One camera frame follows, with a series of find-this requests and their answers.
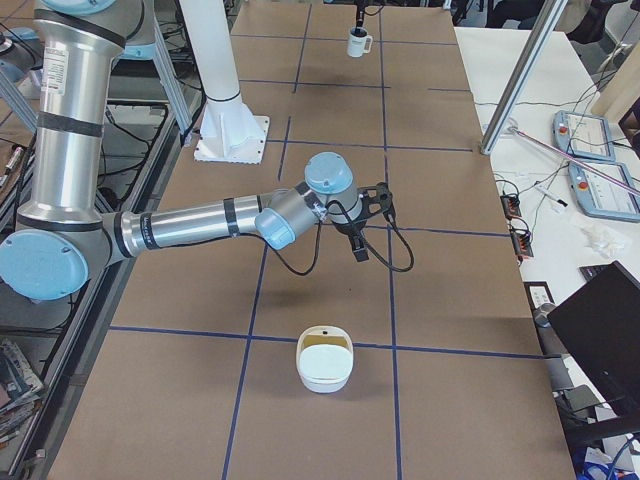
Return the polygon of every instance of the white pillar base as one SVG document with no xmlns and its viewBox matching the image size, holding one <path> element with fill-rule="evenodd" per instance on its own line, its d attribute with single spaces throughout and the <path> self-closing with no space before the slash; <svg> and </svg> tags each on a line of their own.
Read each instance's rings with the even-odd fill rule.
<svg viewBox="0 0 640 480">
<path fill-rule="evenodd" d="M 242 99 L 207 101 L 194 157 L 204 162 L 260 163 L 269 117 L 255 116 Z"/>
</svg>

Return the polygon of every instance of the white pillar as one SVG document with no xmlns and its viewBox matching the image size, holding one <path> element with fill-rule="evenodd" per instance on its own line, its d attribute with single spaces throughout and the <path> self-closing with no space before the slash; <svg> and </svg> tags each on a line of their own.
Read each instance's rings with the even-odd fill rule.
<svg viewBox="0 0 640 480">
<path fill-rule="evenodd" d="M 207 95 L 196 160 L 260 163 L 269 118 L 242 103 L 222 0 L 182 0 L 180 6 Z"/>
</svg>

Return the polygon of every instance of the light blue joint cap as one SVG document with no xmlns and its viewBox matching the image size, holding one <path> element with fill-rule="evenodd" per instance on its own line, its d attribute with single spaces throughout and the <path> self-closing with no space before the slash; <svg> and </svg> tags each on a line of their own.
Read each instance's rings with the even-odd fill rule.
<svg viewBox="0 0 640 480">
<path fill-rule="evenodd" d="M 342 193 L 353 183 L 349 165 L 334 152 L 322 152 L 311 157 L 304 169 L 304 178 L 314 191 L 324 195 Z"/>
<path fill-rule="evenodd" d="M 271 208 L 265 208 L 255 219 L 255 225 L 262 238 L 276 250 L 281 250 L 295 242 L 296 233 L 282 215 Z"/>
<path fill-rule="evenodd" d="M 56 12 L 83 17 L 106 10 L 116 0 L 42 0 L 42 3 Z"/>
<path fill-rule="evenodd" d="M 123 60 L 153 60 L 155 53 L 155 43 L 150 43 L 149 45 L 127 45 L 120 58 Z"/>
<path fill-rule="evenodd" d="M 76 246 L 60 235 L 27 229 L 0 244 L 0 277 L 20 295 L 55 300 L 80 289 L 89 267 Z"/>
</svg>

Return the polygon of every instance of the blue tape line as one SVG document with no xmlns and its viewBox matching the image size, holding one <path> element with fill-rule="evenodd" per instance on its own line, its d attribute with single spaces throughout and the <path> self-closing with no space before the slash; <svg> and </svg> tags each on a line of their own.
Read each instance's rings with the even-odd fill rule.
<svg viewBox="0 0 640 480">
<path fill-rule="evenodd" d="M 366 225 L 364 228 L 373 228 L 376 230 L 389 230 L 389 227 L 382 227 L 380 225 Z M 508 233 L 495 233 L 495 232 L 473 232 L 466 230 L 444 230 L 441 228 L 424 228 L 424 227 L 398 227 L 398 230 L 402 232 L 430 232 L 430 233 L 446 233 L 452 235 L 476 235 L 479 237 L 499 237 L 509 238 Z"/>
<path fill-rule="evenodd" d="M 307 13 L 307 23 L 304 26 L 304 37 L 302 38 L 302 48 L 300 49 L 300 60 L 298 61 L 298 71 L 296 72 L 296 83 L 293 86 L 293 93 L 298 91 L 298 81 L 300 80 L 300 69 L 302 68 L 302 57 L 304 56 L 304 45 L 307 43 L 307 32 L 309 31 L 309 20 L 311 20 L 311 8 L 313 4 L 309 4 L 309 11 Z"/>
<path fill-rule="evenodd" d="M 111 325 L 109 330 L 120 332 L 141 332 L 141 333 L 165 333 L 169 335 L 186 335 L 190 337 L 214 337 L 214 338 L 234 338 L 246 340 L 247 336 L 241 333 L 222 333 L 222 332 L 206 332 L 200 330 L 178 330 L 173 328 L 154 328 L 154 327 L 130 327 Z"/>
<path fill-rule="evenodd" d="M 287 80 L 261 80 L 261 79 L 253 79 L 246 78 L 239 80 L 244 83 L 267 83 L 267 84 L 275 84 L 275 85 L 310 85 L 313 87 L 350 87 L 350 88 L 391 88 L 391 87 L 380 87 L 380 85 L 365 85 L 361 83 L 323 83 L 323 82 L 290 82 Z"/>
<path fill-rule="evenodd" d="M 282 143 L 284 140 L 270 138 L 267 142 Z M 437 152 L 473 152 L 470 148 L 447 148 L 447 147 L 398 147 L 395 145 L 369 145 L 366 143 L 335 143 L 335 142 L 316 142 L 312 140 L 288 140 L 288 143 L 296 143 L 299 145 L 324 145 L 329 147 L 361 147 L 361 148 L 381 148 L 387 150 L 416 150 L 416 151 L 437 151 Z"/>
<path fill-rule="evenodd" d="M 199 331 L 199 330 L 177 330 L 177 329 L 171 329 L 171 328 L 112 325 L 109 327 L 109 330 L 121 331 L 121 332 L 159 333 L 159 334 L 166 334 L 166 335 L 185 335 L 185 336 L 193 336 L 193 337 L 231 338 L 231 339 L 237 339 L 237 340 L 249 339 L 249 335 L 245 335 L 241 333 L 206 332 L 206 331 Z M 272 337 L 268 335 L 251 335 L 251 340 L 257 340 L 257 341 L 263 341 L 263 342 L 276 342 L 276 343 L 297 343 L 298 342 L 297 338 Z M 501 357 L 501 358 L 518 358 L 518 359 L 533 359 L 533 360 L 544 360 L 546 358 L 542 355 L 531 355 L 526 353 L 487 352 L 482 350 L 415 347 L 410 345 L 396 345 L 394 347 L 393 345 L 385 345 L 383 343 L 355 342 L 353 346 L 356 348 L 373 348 L 378 350 L 444 353 L 444 354 L 450 354 L 450 355 L 470 355 L 470 356 L 479 356 L 479 357 Z"/>
<path fill-rule="evenodd" d="M 384 345 L 382 343 L 363 343 L 363 342 L 354 342 L 354 348 L 375 348 L 378 350 L 393 350 L 391 345 Z"/>
<path fill-rule="evenodd" d="M 382 138 L 384 144 L 384 177 L 389 182 L 389 160 L 387 158 L 387 109 L 384 92 L 384 48 L 382 39 L 382 15 L 378 15 L 380 28 L 380 82 L 382 84 Z M 391 230 L 387 229 L 387 253 L 389 263 L 393 264 L 393 250 L 391 247 Z M 402 480 L 402 436 L 400 432 L 400 393 L 398 387 L 398 352 L 396 336 L 396 302 L 393 283 L 393 271 L 389 270 L 389 316 L 391 318 L 391 359 L 393 363 L 393 407 L 396 434 L 396 478 Z"/>
<path fill-rule="evenodd" d="M 441 152 L 473 152 L 471 148 L 452 148 L 452 147 L 401 147 L 399 145 L 387 145 L 392 150 L 434 150 Z"/>
<path fill-rule="evenodd" d="M 469 355 L 473 357 L 517 358 L 519 360 L 545 360 L 544 355 L 533 355 L 533 354 L 527 354 L 527 353 L 486 352 L 483 350 L 461 350 L 461 349 L 455 349 L 455 348 L 411 347 L 408 345 L 398 345 L 396 347 L 396 350 L 401 352 L 446 353 L 450 355 Z"/>
<path fill-rule="evenodd" d="M 405 40 L 381 40 L 382 43 L 396 43 L 396 44 L 404 44 L 404 45 L 434 45 L 434 46 L 445 46 L 445 47 L 457 47 L 457 43 L 450 42 L 410 42 Z"/>
<path fill-rule="evenodd" d="M 2 126 L 5 124 L 5 122 L 6 122 L 7 120 L 9 120 L 9 117 L 10 117 L 11 115 L 13 115 L 13 112 L 9 112 L 9 113 L 7 113 L 7 116 L 6 116 L 6 117 L 4 117 L 4 118 L 2 119 L 2 121 L 0 122 L 0 127 L 2 127 Z"/>
<path fill-rule="evenodd" d="M 27 4 L 27 2 L 29 2 L 29 0 L 24 0 L 24 1 L 20 4 L 20 6 L 19 6 L 18 8 L 16 8 L 13 12 L 11 12 L 9 15 L 7 15 L 6 17 L 4 17 L 4 19 L 2 20 L 2 23 L 6 22 L 7 20 L 10 20 L 10 19 L 20 18 L 20 17 L 14 17 L 14 15 L 15 15 L 16 13 L 18 13 L 18 12 L 20 11 L 20 9 L 21 9 L 22 7 L 24 7 L 24 6 Z"/>
<path fill-rule="evenodd" d="M 296 37 L 289 35 L 257 35 L 257 34 L 246 34 L 246 33 L 232 33 L 232 37 L 248 37 L 248 38 L 280 38 L 285 40 L 321 40 L 321 41 L 332 41 L 332 42 L 346 42 L 346 38 L 326 38 L 326 37 Z M 374 40 L 374 43 L 394 43 L 400 45 L 433 45 L 433 46 L 444 46 L 444 47 L 456 47 L 457 43 L 450 42 L 411 42 L 411 41 L 403 41 L 403 40 Z"/>
<path fill-rule="evenodd" d="M 260 262 L 260 273 L 258 275 L 258 284 L 256 286 L 256 294 L 253 299 L 253 309 L 251 310 L 251 323 L 249 324 L 249 332 L 247 335 L 247 344 L 244 349 L 242 358 L 242 370 L 240 371 L 240 380 L 238 381 L 238 390 L 236 392 L 236 402 L 233 407 L 233 417 L 231 418 L 231 428 L 229 430 L 229 439 L 227 440 L 227 451 L 224 457 L 224 466 L 222 468 L 222 480 L 226 480 L 229 474 L 229 463 L 231 461 L 231 450 L 233 449 L 233 440 L 236 435 L 236 425 L 238 422 L 238 414 L 240 412 L 240 401 L 242 399 L 242 390 L 244 389 L 244 379 L 247 374 L 247 365 L 249 363 L 249 351 L 251 350 L 251 336 L 253 334 L 253 326 L 256 321 L 256 312 L 258 311 L 258 301 L 260 300 L 260 289 L 264 278 L 264 269 L 267 263 L 267 246 L 262 250 L 262 261 Z"/>
<path fill-rule="evenodd" d="M 297 338 L 290 337 L 267 337 L 265 335 L 253 335 L 253 340 L 261 340 L 263 342 L 280 342 L 280 343 L 298 343 Z"/>
<path fill-rule="evenodd" d="M 258 35 L 258 34 L 246 34 L 246 33 L 232 33 L 232 37 L 245 37 L 245 38 L 280 38 L 288 40 L 302 40 L 302 37 L 295 37 L 289 35 Z"/>
<path fill-rule="evenodd" d="M 282 179 L 282 169 L 284 167 L 284 156 L 287 153 L 287 143 L 289 140 L 289 129 L 291 128 L 291 115 L 287 119 L 287 130 L 284 133 L 284 145 L 282 146 L 282 155 L 280 156 L 280 167 L 278 168 L 278 181 Z"/>
<path fill-rule="evenodd" d="M 431 90 L 434 92 L 469 92 L 471 93 L 471 90 L 469 90 L 468 88 L 427 88 L 427 90 Z"/>
<path fill-rule="evenodd" d="M 380 38 L 382 39 L 382 15 L 378 15 L 378 25 L 380 27 Z M 382 143 L 384 151 L 387 151 L 387 105 L 384 95 L 384 48 L 380 44 L 380 84 L 382 86 Z M 385 181 L 389 182 L 387 176 L 387 156 L 385 155 Z"/>
</svg>

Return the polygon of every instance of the black band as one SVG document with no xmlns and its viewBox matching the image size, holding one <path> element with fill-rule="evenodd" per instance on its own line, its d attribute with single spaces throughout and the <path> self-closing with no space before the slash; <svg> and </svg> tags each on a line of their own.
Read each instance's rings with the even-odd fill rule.
<svg viewBox="0 0 640 480">
<path fill-rule="evenodd" d="M 295 186 L 295 189 L 303 198 L 304 203 L 309 207 L 309 210 L 311 210 L 316 217 L 320 218 L 319 208 L 324 208 L 324 205 L 316 195 L 316 192 L 311 190 L 309 185 L 307 185 L 307 182 L 300 182 Z"/>
<path fill-rule="evenodd" d="M 143 213 L 140 215 L 140 233 L 142 240 L 149 250 L 158 250 L 160 247 L 153 238 L 153 228 L 151 227 L 151 213 Z"/>
<path fill-rule="evenodd" d="M 38 114 L 38 127 L 57 132 L 77 133 L 88 137 L 102 138 L 103 125 L 84 122 L 54 113 L 40 112 Z"/>
<path fill-rule="evenodd" d="M 235 237 L 240 233 L 240 229 L 238 228 L 238 217 L 236 217 L 236 206 L 233 198 L 225 198 L 222 204 L 224 205 L 224 218 L 227 221 L 229 235 Z"/>
<path fill-rule="evenodd" d="M 138 19 L 138 25 L 136 25 L 136 28 L 133 29 L 133 31 L 127 35 L 127 40 L 131 40 L 133 37 L 135 37 L 137 35 L 137 33 L 140 31 L 140 29 L 142 28 L 142 24 L 144 23 L 144 14 L 145 11 L 147 10 L 146 7 L 144 6 L 144 0 L 140 0 L 140 18 Z"/>
<path fill-rule="evenodd" d="M 49 222 L 48 220 L 37 220 L 18 214 L 18 223 L 38 230 L 49 232 L 93 232 L 102 228 L 102 222 L 96 223 L 61 223 Z"/>
<path fill-rule="evenodd" d="M 122 212 L 118 212 L 113 217 L 113 235 L 116 237 L 116 245 L 118 250 L 125 258 L 133 258 L 133 255 L 127 250 L 127 245 L 124 243 L 124 237 L 122 235 Z"/>
<path fill-rule="evenodd" d="M 209 95 L 207 95 L 207 98 L 213 102 L 230 102 L 231 100 L 233 100 L 234 98 L 238 98 L 239 96 L 240 90 L 238 90 L 238 93 L 236 93 L 233 97 L 225 98 L 224 100 L 217 100 L 215 98 L 211 98 Z"/>
<path fill-rule="evenodd" d="M 66 15 L 64 13 L 58 13 L 52 10 L 44 10 L 38 8 L 33 12 L 33 18 L 34 20 L 48 20 L 50 22 L 61 23 L 62 25 L 66 25 L 71 28 L 82 30 L 83 32 L 97 35 L 98 37 L 115 43 L 122 48 L 124 48 L 127 44 L 127 39 L 122 35 L 118 35 L 116 32 L 107 30 L 106 28 L 100 27 L 94 23 L 87 22 L 86 20 L 82 20 L 78 17 Z"/>
</svg>

